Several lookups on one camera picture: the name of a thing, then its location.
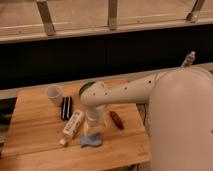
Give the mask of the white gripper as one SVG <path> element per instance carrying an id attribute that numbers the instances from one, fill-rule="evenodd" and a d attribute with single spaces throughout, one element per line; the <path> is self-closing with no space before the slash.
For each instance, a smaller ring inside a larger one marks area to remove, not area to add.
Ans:
<path id="1" fill-rule="evenodd" d="M 100 133 L 104 132 L 104 127 L 106 126 L 105 114 L 101 113 L 86 113 L 86 121 L 83 126 L 83 133 L 85 136 L 88 135 L 90 127 L 100 126 Z"/>

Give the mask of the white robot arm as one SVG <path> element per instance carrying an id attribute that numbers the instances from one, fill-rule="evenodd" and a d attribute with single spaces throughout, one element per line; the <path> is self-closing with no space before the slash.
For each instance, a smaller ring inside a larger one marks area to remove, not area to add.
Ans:
<path id="1" fill-rule="evenodd" d="M 149 104 L 152 171 L 213 171 L 213 74 L 208 70 L 180 67 L 113 88 L 91 82 L 79 96 L 91 126 L 102 105 Z"/>

